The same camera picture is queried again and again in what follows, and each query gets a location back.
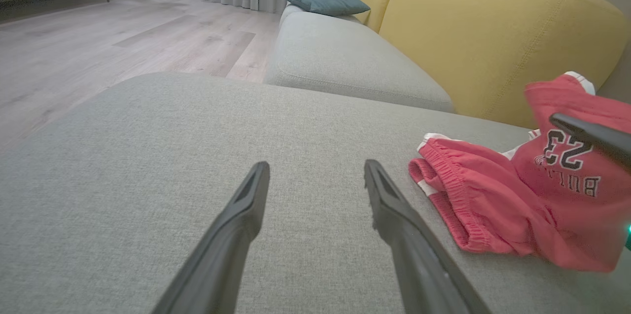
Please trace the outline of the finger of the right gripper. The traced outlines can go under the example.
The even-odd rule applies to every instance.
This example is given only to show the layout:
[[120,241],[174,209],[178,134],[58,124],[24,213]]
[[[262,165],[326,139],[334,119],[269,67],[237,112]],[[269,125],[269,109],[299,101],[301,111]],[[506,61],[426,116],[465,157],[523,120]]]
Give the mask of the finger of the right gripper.
[[610,160],[631,168],[631,135],[604,125],[589,123],[561,113],[552,114],[550,123],[575,137],[601,150]]

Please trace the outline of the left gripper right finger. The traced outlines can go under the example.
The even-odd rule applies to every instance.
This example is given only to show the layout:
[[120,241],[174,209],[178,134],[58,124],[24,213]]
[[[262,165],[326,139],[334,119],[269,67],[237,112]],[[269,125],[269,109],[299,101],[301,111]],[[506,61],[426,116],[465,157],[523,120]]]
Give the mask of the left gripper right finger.
[[381,164],[364,164],[373,227],[390,247],[405,312],[488,314],[487,305]]

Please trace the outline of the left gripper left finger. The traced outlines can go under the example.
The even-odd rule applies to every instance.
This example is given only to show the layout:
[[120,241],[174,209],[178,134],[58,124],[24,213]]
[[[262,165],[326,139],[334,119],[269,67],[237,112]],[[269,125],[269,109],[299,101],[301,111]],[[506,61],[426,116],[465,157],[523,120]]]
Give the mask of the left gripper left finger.
[[261,231],[270,165],[255,163],[223,211],[205,231],[154,314],[232,314],[246,256]]

